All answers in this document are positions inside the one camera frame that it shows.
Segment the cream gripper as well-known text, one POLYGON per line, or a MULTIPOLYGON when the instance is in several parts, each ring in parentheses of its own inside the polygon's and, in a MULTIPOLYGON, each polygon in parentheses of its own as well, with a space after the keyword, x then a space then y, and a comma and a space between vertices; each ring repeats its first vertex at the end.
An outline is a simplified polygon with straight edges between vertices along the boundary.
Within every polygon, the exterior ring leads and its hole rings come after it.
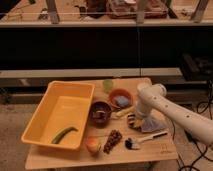
POLYGON ((140 98, 138 98, 135 102, 135 114, 139 119, 134 121, 133 128, 136 130, 141 130, 144 123, 143 118, 148 117, 150 112, 151 108, 144 104, 140 98))

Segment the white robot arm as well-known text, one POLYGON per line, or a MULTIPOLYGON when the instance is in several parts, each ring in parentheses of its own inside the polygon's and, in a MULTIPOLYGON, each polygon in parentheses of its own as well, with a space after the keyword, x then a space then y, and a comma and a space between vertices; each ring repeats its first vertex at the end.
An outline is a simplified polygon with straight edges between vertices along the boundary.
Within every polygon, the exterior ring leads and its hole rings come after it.
POLYGON ((213 149, 213 120, 171 102, 166 98, 166 94, 167 90, 162 84, 137 85, 134 113, 136 118, 142 121, 142 131, 152 132, 162 129, 163 123, 151 115, 151 111, 155 109, 213 149))

